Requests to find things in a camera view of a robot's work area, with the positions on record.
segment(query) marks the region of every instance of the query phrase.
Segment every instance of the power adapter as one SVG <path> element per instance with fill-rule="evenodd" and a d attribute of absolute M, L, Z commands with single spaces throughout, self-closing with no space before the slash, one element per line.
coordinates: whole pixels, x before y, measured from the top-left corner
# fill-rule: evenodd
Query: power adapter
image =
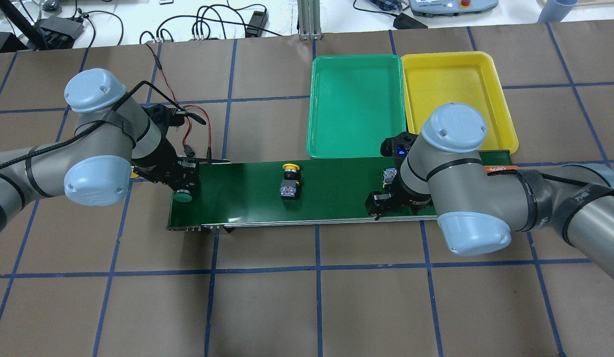
<path fill-rule="evenodd" d="M 268 24 L 267 11 L 255 11 L 246 28 L 246 38 L 259 38 Z"/>
<path fill-rule="evenodd" d="M 393 20 L 393 27 L 398 30 L 404 29 L 427 29 L 428 27 L 423 23 L 411 18 L 405 13 L 399 14 L 395 20 Z"/>

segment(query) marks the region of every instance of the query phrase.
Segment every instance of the brown paper floor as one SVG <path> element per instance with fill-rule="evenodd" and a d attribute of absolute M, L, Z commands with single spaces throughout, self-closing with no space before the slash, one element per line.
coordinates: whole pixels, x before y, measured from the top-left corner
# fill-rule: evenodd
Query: brown paper floor
<path fill-rule="evenodd" d="M 235 162 L 308 158 L 316 55 L 477 49 L 504 85 L 516 163 L 614 168 L 614 21 L 154 49 L 178 99 L 210 114 L 215 156 Z M 166 90 L 145 46 L 0 55 L 0 151 L 71 136 L 62 91 L 92 67 Z M 206 140 L 195 127 L 188 141 Z M 461 258 L 434 222 L 172 233 L 169 200 L 134 181 L 123 205 L 28 206 L 0 235 L 0 357 L 614 357 L 614 281 L 550 229 Z"/>

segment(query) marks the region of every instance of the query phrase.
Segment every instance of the sticker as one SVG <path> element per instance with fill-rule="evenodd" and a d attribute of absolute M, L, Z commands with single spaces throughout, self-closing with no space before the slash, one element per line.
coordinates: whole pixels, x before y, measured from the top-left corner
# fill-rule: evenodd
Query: sticker
<path fill-rule="evenodd" d="M 497 171 L 518 170 L 518 166 L 514 166 L 514 165 L 486 166 L 485 168 L 486 168 L 486 174 L 490 174 L 492 172 L 497 172 Z"/>

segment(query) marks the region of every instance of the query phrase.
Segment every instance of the cable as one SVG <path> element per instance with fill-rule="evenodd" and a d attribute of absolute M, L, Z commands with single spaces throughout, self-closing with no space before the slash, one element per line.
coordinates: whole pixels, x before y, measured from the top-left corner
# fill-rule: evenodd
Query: cable
<path fill-rule="evenodd" d="M 173 20 L 175 18 L 180 18 L 180 17 L 200 18 L 199 16 L 194 16 L 193 14 L 178 14 L 176 16 L 171 16 L 171 17 L 167 18 L 166 20 L 164 20 L 162 23 L 160 23 L 158 29 L 161 29 L 161 27 L 164 25 L 164 23 L 169 22 L 170 20 Z M 203 20 L 205 20 L 205 21 L 212 21 L 212 22 L 229 23 L 229 24 L 232 24 L 232 25 L 243 25 L 243 23 L 232 22 L 232 21 L 225 21 L 225 20 L 215 20 L 214 18 L 205 18 Z M 264 31 L 264 32 L 268 32 L 269 34 L 273 34 L 275 36 L 282 36 L 281 34 L 278 34 L 277 32 L 266 30 L 266 29 L 264 29 L 262 27 L 257 27 L 257 26 L 253 26 L 253 25 L 246 25 L 246 27 L 250 27 L 250 28 L 255 29 L 255 30 L 261 30 L 261 31 Z"/>
<path fill-rule="evenodd" d="M 210 32 L 211 32 L 211 31 L 210 31 L 210 25 L 208 25 L 208 23 L 207 23 L 207 22 L 205 22 L 205 21 L 201 21 L 201 20 L 197 20 L 195 23 L 193 23 L 192 28 L 191 28 L 191 31 L 192 31 L 192 36 L 193 36 L 193 37 L 194 37 L 194 36 L 197 36 L 199 39 L 201 39 L 201 38 L 202 38 L 202 35 L 201 35 L 201 34 L 199 34 L 199 28 L 198 28 L 198 26 L 197 26 L 197 25 L 198 25 L 198 23 L 201 23 L 201 26 L 202 26 L 202 28 L 201 28 L 201 33 L 202 33 L 202 34 L 203 34 L 203 25 L 206 25 L 206 26 L 208 27 L 208 34 L 207 34 L 207 36 L 205 36 L 203 39 L 209 39 L 209 38 L 210 38 Z"/>
<path fill-rule="evenodd" d="M 364 12 L 368 12 L 368 13 L 388 14 L 388 15 L 390 15 L 390 16 L 397 17 L 397 15 L 396 15 L 396 14 L 394 14 L 394 13 L 387 13 L 387 12 L 384 12 L 384 11 L 373 11 L 373 10 L 369 10 L 369 9 L 361 9 L 361 8 L 359 8 L 359 7 L 355 6 L 355 3 L 356 3 L 357 1 L 358 1 L 358 0 L 353 0 L 353 8 L 354 8 L 354 9 L 356 9 L 356 10 L 360 10 L 360 11 L 364 11 Z"/>
<path fill-rule="evenodd" d="M 194 104 L 186 104 L 184 108 L 196 108 L 199 111 L 201 111 L 203 115 L 205 115 L 207 122 L 208 122 L 208 147 L 212 147 L 212 128 L 210 126 L 210 116 L 208 115 L 208 113 L 206 113 L 206 111 L 203 110 L 203 108 L 201 108 L 200 106 L 196 106 Z"/>
<path fill-rule="evenodd" d="M 232 7 L 232 5 L 230 5 L 230 0 L 226 0 L 226 2 L 228 3 L 229 7 Z M 235 9 L 235 10 L 241 11 L 241 10 L 247 9 L 248 7 L 252 7 L 252 6 L 262 6 L 265 9 L 265 12 L 267 12 L 267 7 L 265 5 L 263 5 L 263 4 L 251 4 L 251 5 L 248 5 L 248 6 L 239 7 L 238 9 Z"/>
<path fill-rule="evenodd" d="M 85 129 L 84 131 L 81 131 L 78 135 L 74 136 L 73 138 L 66 140 L 64 142 L 59 142 L 58 144 L 54 144 L 51 146 L 48 146 L 44 149 L 40 149 L 34 152 L 30 152 L 28 154 L 24 154 L 23 156 L 19 156 L 18 158 L 9 160 L 5 163 L 0 164 L 0 170 L 5 169 L 6 167 L 10 167 L 14 164 L 20 163 L 21 161 L 25 161 L 31 158 L 34 158 L 36 156 L 42 155 L 42 154 L 46 154 L 47 152 L 51 152 L 53 150 L 57 150 L 60 149 L 62 147 L 65 147 L 69 144 L 73 144 L 74 142 L 76 142 L 77 140 L 79 140 L 80 138 L 83 138 L 89 134 L 91 134 L 95 129 L 99 128 L 100 126 L 102 126 L 105 122 L 104 121 L 98 121 L 95 124 L 91 125 L 89 128 Z"/>
<path fill-rule="evenodd" d="M 171 87 L 171 84 L 168 83 L 168 79 L 166 79 L 166 75 L 164 74 L 164 68 L 162 67 L 161 61 L 159 61 L 159 57 L 157 57 L 157 54 L 155 54 L 155 51 L 153 50 L 152 47 L 148 45 L 148 43 L 146 43 L 146 47 L 148 47 L 151 54 L 153 54 L 153 58 L 155 59 L 155 65 L 157 66 L 157 69 L 159 70 L 159 72 L 162 74 L 162 77 L 164 77 L 164 82 L 166 82 L 166 86 L 171 91 L 171 95 L 173 96 L 173 101 L 175 102 L 175 104 L 179 104 L 180 102 L 177 100 L 177 97 L 175 97 L 175 93 L 173 92 L 173 88 Z"/>
<path fill-rule="evenodd" d="M 124 38 L 124 22 L 122 21 L 122 19 L 121 19 L 119 16 L 117 16 L 116 14 L 114 14 L 114 13 L 112 13 L 112 12 L 109 12 L 109 11 L 102 11 L 102 10 L 87 11 L 87 12 L 85 12 L 85 13 L 105 13 L 105 14 L 110 14 L 110 15 L 112 15 L 112 16 L 115 16 L 115 17 L 116 17 L 116 18 L 117 18 L 117 19 L 120 21 L 120 27 L 122 28 L 122 33 L 120 34 L 120 40 L 119 40 L 119 41 L 117 41 L 117 46 L 121 45 L 122 40 L 123 40 L 123 38 Z"/>
<path fill-rule="evenodd" d="M 148 35 L 150 36 L 150 38 L 151 38 L 151 39 L 153 39 L 153 42 L 157 42 L 157 39 L 155 39 L 155 36 L 153 36 L 153 33 L 152 33 L 152 32 L 150 32 L 150 31 L 144 31 L 144 32 L 142 32 L 142 33 L 139 35 L 139 44 L 140 44 L 140 45 L 142 44 L 142 37 L 143 37 L 145 34 L 148 34 Z"/>
<path fill-rule="evenodd" d="M 132 95 L 135 94 L 135 92 L 137 92 L 139 90 L 139 88 L 141 88 L 141 86 L 149 86 L 150 88 L 153 88 L 154 91 L 157 91 L 157 93 L 159 95 L 161 95 L 162 97 L 164 97 L 164 99 L 166 99 L 170 104 L 173 104 L 173 106 L 177 109 L 179 109 L 182 112 L 185 112 L 186 110 L 183 109 L 179 104 L 175 103 L 172 99 L 170 99 L 166 94 L 164 94 L 164 92 L 160 91 L 159 88 L 157 88 L 155 86 L 155 84 L 150 83 L 149 81 L 141 81 L 139 82 L 135 87 L 133 87 L 132 90 L 130 90 L 130 92 L 126 93 L 125 95 L 121 96 L 120 99 L 117 100 L 117 102 L 115 102 L 113 104 L 113 106 L 111 107 L 112 111 L 116 111 L 118 110 L 122 104 L 124 104 L 124 102 L 126 102 Z"/>
<path fill-rule="evenodd" d="M 223 18 L 221 18 L 221 14 L 219 14 L 219 12 L 217 10 L 215 10 L 213 7 L 207 6 L 207 5 L 203 5 L 200 6 L 199 9 L 196 10 L 196 17 L 199 18 L 199 13 L 201 12 L 202 9 L 206 9 L 203 11 L 203 15 L 201 16 L 201 21 L 202 21 L 202 25 L 201 25 L 201 34 L 203 35 L 203 17 L 205 16 L 205 13 L 211 9 L 212 11 L 214 11 L 215 14 L 217 14 L 217 17 L 219 18 L 219 20 L 223 21 Z M 223 22 L 221 23 L 221 30 L 223 30 L 223 38 L 227 38 L 228 35 L 226 35 L 226 27 L 223 24 Z"/>
<path fill-rule="evenodd" d="M 12 28 L 12 32 L 14 32 L 14 36 L 17 36 L 16 30 L 14 29 L 14 25 L 12 25 L 12 22 L 7 17 L 5 19 L 7 20 L 7 23 L 9 23 L 9 26 Z"/>
<path fill-rule="evenodd" d="M 25 13 L 27 14 L 27 16 L 29 16 L 30 20 L 32 23 L 36 23 L 33 20 L 33 16 L 31 16 L 31 14 L 29 13 L 29 11 L 27 11 L 27 7 L 25 7 L 25 4 L 23 4 L 23 0 L 18 0 L 19 3 L 21 3 L 21 6 L 23 7 L 23 10 L 25 11 Z"/>
<path fill-rule="evenodd" d="M 91 48 L 93 46 L 94 41 L 96 40 L 96 34 L 97 34 L 96 26 L 93 24 L 93 22 L 89 18 L 89 14 L 87 14 L 86 16 L 83 16 L 83 18 L 87 20 L 89 23 L 91 23 L 91 27 L 93 27 L 93 37 L 91 38 L 91 43 L 89 43 L 89 45 L 87 46 L 87 48 Z"/>
<path fill-rule="evenodd" d="M 73 20 L 77 14 L 78 14 L 78 0 L 75 0 L 75 10 L 73 10 L 71 19 Z"/>
<path fill-rule="evenodd" d="M 237 10 L 233 9 L 232 7 L 229 7 L 228 5 L 223 5 L 223 4 L 214 4 L 214 5 L 210 5 L 210 6 L 208 6 L 208 9 L 211 9 L 211 8 L 213 8 L 213 9 L 214 9 L 214 7 L 215 7 L 215 6 L 218 6 L 218 7 L 225 7 L 226 9 L 230 9 L 230 10 L 232 10 L 232 11 L 233 11 L 235 14 L 237 14 L 237 16 L 239 16 L 239 18 L 241 19 L 241 24 L 243 24 L 243 36 L 245 37 L 245 36 L 246 36 L 246 33 L 247 33 L 247 24 L 246 24 L 246 21 L 243 19 L 243 16 L 241 16 L 241 14 L 239 14 L 239 12 L 238 12 Z M 206 12 L 206 11 L 208 11 L 208 10 L 206 9 L 206 10 L 203 12 L 203 14 L 201 15 L 201 19 L 202 19 L 202 20 L 203 20 L 203 18 L 205 17 L 205 12 Z"/>
<path fill-rule="evenodd" d="M 173 34 L 171 34 L 171 32 L 169 30 L 167 30 L 167 29 L 162 29 L 159 32 L 159 36 L 160 36 L 160 38 L 162 38 L 162 41 L 166 41 L 166 38 L 164 38 L 164 32 L 168 32 L 168 36 L 171 37 L 171 41 L 175 42 L 175 39 L 173 38 Z"/>

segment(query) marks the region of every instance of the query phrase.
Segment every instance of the black cable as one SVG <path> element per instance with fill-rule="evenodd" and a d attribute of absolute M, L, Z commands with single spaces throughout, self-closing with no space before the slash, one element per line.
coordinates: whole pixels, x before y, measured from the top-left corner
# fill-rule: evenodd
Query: black cable
<path fill-rule="evenodd" d="M 93 11 L 87 11 L 85 13 L 105 13 L 105 14 L 111 14 L 112 16 L 115 16 L 119 21 L 120 21 L 120 27 L 122 28 L 122 33 L 120 34 L 120 40 L 117 41 L 117 46 L 121 45 L 122 40 L 124 38 L 124 22 L 122 21 L 122 19 L 117 16 L 116 14 L 109 12 L 109 11 L 102 11 L 102 10 L 93 10 Z"/>
<path fill-rule="evenodd" d="M 229 7 L 232 7 L 232 5 L 230 5 L 230 0 L 226 0 L 226 2 L 228 3 Z M 248 6 L 239 7 L 238 9 L 235 8 L 235 10 L 241 11 L 241 10 L 247 9 L 248 7 L 252 7 L 252 6 L 262 6 L 265 9 L 265 12 L 267 12 L 267 7 L 265 5 L 263 5 L 263 4 L 251 4 L 251 5 L 248 5 Z"/>
<path fill-rule="evenodd" d="M 201 16 L 201 20 L 202 21 L 203 21 L 203 17 L 205 16 L 205 13 L 209 9 L 211 9 L 212 11 L 214 11 L 215 14 L 217 14 L 217 17 L 219 18 L 219 20 L 223 21 L 223 18 L 221 17 L 221 14 L 219 14 L 219 12 L 216 9 L 214 9 L 213 7 L 210 7 L 210 6 L 207 6 L 207 5 L 200 6 L 199 9 L 196 10 L 196 16 L 197 17 L 199 17 L 199 13 L 201 12 L 202 9 L 206 9 L 206 10 L 203 11 L 203 15 Z M 223 38 L 227 38 L 228 35 L 226 34 L 226 27 L 223 24 L 223 22 L 221 23 L 221 30 L 223 30 Z M 201 24 L 201 34 L 203 35 L 203 22 Z"/>
<path fill-rule="evenodd" d="M 25 13 L 27 14 L 27 16 L 29 16 L 29 18 L 31 19 L 31 22 L 36 23 L 33 20 L 33 17 L 31 16 L 31 14 L 29 13 L 29 11 L 27 11 L 27 7 L 25 7 L 25 4 L 23 4 L 23 0 L 18 0 L 19 3 L 21 3 L 21 6 L 23 7 L 23 10 L 25 11 Z"/>
<path fill-rule="evenodd" d="M 75 0 L 75 10 L 73 10 L 71 19 L 73 20 L 77 14 L 78 14 L 78 0 Z"/>
<path fill-rule="evenodd" d="M 120 99 L 117 100 L 117 102 L 115 102 L 115 104 L 113 104 L 113 106 L 111 107 L 112 111 L 116 111 L 118 110 L 122 104 L 124 104 L 124 102 L 126 102 L 132 95 L 135 94 L 135 92 L 137 92 L 139 90 L 139 88 L 141 88 L 141 86 L 146 85 L 149 86 L 150 88 L 153 88 L 154 91 L 157 91 L 157 93 L 159 95 L 161 95 L 162 97 L 164 97 L 164 99 L 166 99 L 170 104 L 172 104 L 175 108 L 179 109 L 180 111 L 185 112 L 186 109 L 183 109 L 179 104 L 177 104 L 176 102 L 174 102 L 172 99 L 170 99 L 166 94 L 164 94 L 162 91 L 159 90 L 159 88 L 157 88 L 155 86 L 155 84 L 150 83 L 149 81 L 141 81 L 139 82 L 132 90 L 130 90 L 130 92 L 126 93 L 125 95 L 123 95 L 122 97 L 120 97 Z"/>
<path fill-rule="evenodd" d="M 153 54 L 153 59 L 155 59 L 155 65 L 157 66 L 157 69 L 164 70 L 164 68 L 162 68 L 162 63 L 159 61 L 159 57 L 157 57 L 157 54 L 155 54 L 155 51 L 153 50 L 153 48 L 150 47 L 148 43 L 144 43 L 144 45 L 146 45 L 146 47 L 148 47 L 150 52 Z"/>
<path fill-rule="evenodd" d="M 153 33 L 152 33 L 152 32 L 150 32 L 150 31 L 144 31 L 144 32 L 142 32 L 142 33 L 139 35 L 139 44 L 140 44 L 140 45 L 142 44 L 142 37 L 143 37 L 145 34 L 148 34 L 148 35 L 150 36 L 150 38 L 151 38 L 151 39 L 153 39 L 153 42 L 156 42 L 156 41 L 157 41 L 157 40 L 155 39 L 155 36 L 153 36 Z"/>
<path fill-rule="evenodd" d="M 89 43 L 89 45 L 87 46 L 87 48 L 91 48 L 93 46 L 94 41 L 96 40 L 96 26 L 93 24 L 88 14 L 86 16 L 83 16 L 83 18 L 89 23 L 91 23 L 91 27 L 93 27 L 93 37 L 91 38 L 91 43 Z"/>
<path fill-rule="evenodd" d="M 51 146 L 48 146 L 44 149 L 40 149 L 34 152 L 30 152 L 29 154 L 24 154 L 23 156 L 19 156 L 18 158 L 9 160 L 5 163 L 0 164 L 0 170 L 5 169 L 6 167 L 10 167 L 14 164 L 20 163 L 21 161 L 25 161 L 31 158 L 34 158 L 36 156 L 42 155 L 42 154 L 46 154 L 47 152 L 51 152 L 53 150 L 57 150 L 60 149 L 61 147 L 65 147 L 69 144 L 73 144 L 74 142 L 76 142 L 77 140 L 79 140 L 80 138 L 83 138 L 89 134 L 91 134 L 95 129 L 99 128 L 100 126 L 102 126 L 105 122 L 104 121 L 98 121 L 95 124 L 91 125 L 89 128 L 85 129 L 84 131 L 81 131 L 78 135 L 74 136 L 73 138 L 66 140 L 64 142 L 59 142 L 58 144 L 54 144 Z"/>
<path fill-rule="evenodd" d="M 9 23 L 9 26 L 12 28 L 12 32 L 14 32 L 14 36 L 17 36 L 16 30 L 14 29 L 14 25 L 12 25 L 12 22 L 7 17 L 5 19 L 7 20 L 7 23 Z"/>
<path fill-rule="evenodd" d="M 166 38 L 164 38 L 164 32 L 168 32 L 168 36 L 171 37 L 171 41 L 175 42 L 175 39 L 173 38 L 173 34 L 171 34 L 171 32 L 169 30 L 167 30 L 167 29 L 162 29 L 159 32 L 159 36 L 160 36 L 160 38 L 162 38 L 162 41 L 166 40 Z"/>
<path fill-rule="evenodd" d="M 219 20 L 214 20 L 212 18 L 206 18 L 205 20 L 219 22 Z M 232 25 L 241 25 L 241 23 L 232 22 L 232 21 L 223 21 L 223 22 L 230 23 Z M 268 34 L 273 34 L 275 36 L 282 36 L 282 34 L 278 34 L 277 32 L 270 31 L 270 30 L 264 29 L 262 27 L 258 27 L 258 26 L 254 26 L 254 25 L 246 25 L 246 28 L 248 28 L 248 27 L 251 28 L 251 29 L 255 29 L 255 30 L 261 30 L 263 32 L 268 32 Z"/>
<path fill-rule="evenodd" d="M 233 9 L 232 7 L 229 7 L 228 5 L 223 5 L 223 4 L 214 4 L 214 5 L 210 5 L 208 6 L 208 9 L 213 8 L 217 6 L 217 7 L 225 7 L 226 9 L 230 9 L 232 10 L 235 14 L 237 14 L 237 16 L 239 16 L 239 18 L 241 19 L 241 24 L 243 25 L 243 37 L 246 36 L 247 33 L 247 24 L 246 21 L 243 19 L 243 16 L 241 16 L 241 14 L 239 14 L 239 12 L 235 9 Z M 205 12 L 208 11 L 207 9 L 203 12 L 203 14 L 201 15 L 201 19 L 203 20 L 203 18 L 205 17 Z"/>
<path fill-rule="evenodd" d="M 199 16 L 194 16 L 193 14 L 178 14 L 178 15 L 176 15 L 176 16 L 172 16 L 172 17 L 169 17 L 169 18 L 167 18 L 166 20 L 164 20 L 164 21 L 163 21 L 163 22 L 162 22 L 162 23 L 159 25 L 159 28 L 161 28 L 161 27 L 164 25 L 164 23 L 169 22 L 170 20 L 173 20 L 173 19 L 175 19 L 175 18 L 180 18 L 180 17 L 200 18 Z M 225 20 L 215 20 L 214 18 L 205 18 L 205 19 L 203 19 L 203 20 L 205 20 L 205 21 L 212 21 L 212 22 L 223 22 L 223 23 L 229 23 L 229 24 L 232 24 L 232 25 L 243 25 L 242 23 L 238 23 L 238 22 L 225 21 Z M 268 32 L 269 34 L 273 34 L 273 35 L 275 35 L 275 36 L 282 36 L 281 34 L 278 34 L 277 32 L 273 32 L 273 31 L 270 31 L 270 30 L 266 30 L 266 29 L 264 29 L 264 28 L 262 28 L 262 27 L 257 27 L 257 26 L 253 26 L 253 25 L 247 25 L 247 27 L 250 27 L 250 28 L 255 29 L 255 30 L 261 30 L 261 31 L 264 31 L 264 32 Z"/>
<path fill-rule="evenodd" d="M 397 15 L 396 15 L 396 14 L 394 14 L 394 13 L 387 13 L 387 12 L 384 12 L 384 11 L 373 11 L 373 10 L 369 10 L 369 9 L 361 9 L 361 8 L 359 8 L 359 7 L 355 6 L 355 3 L 356 3 L 357 1 L 358 1 L 358 0 L 353 0 L 353 8 L 354 8 L 354 9 L 356 9 L 356 10 L 360 10 L 360 11 L 364 11 L 364 12 L 368 12 L 368 13 L 388 14 L 388 15 L 390 15 L 390 16 L 397 17 Z"/>
<path fill-rule="evenodd" d="M 201 23 L 201 34 L 199 33 L 199 27 L 197 26 L 199 23 Z M 200 39 L 202 38 L 202 34 L 203 34 L 203 25 L 206 25 L 208 27 L 208 34 L 207 36 L 203 37 L 203 39 L 209 39 L 210 38 L 210 25 L 208 25 L 207 22 L 202 21 L 202 20 L 197 20 L 195 23 L 193 23 L 191 31 L 192 31 L 192 36 L 194 37 L 194 35 L 198 36 Z"/>

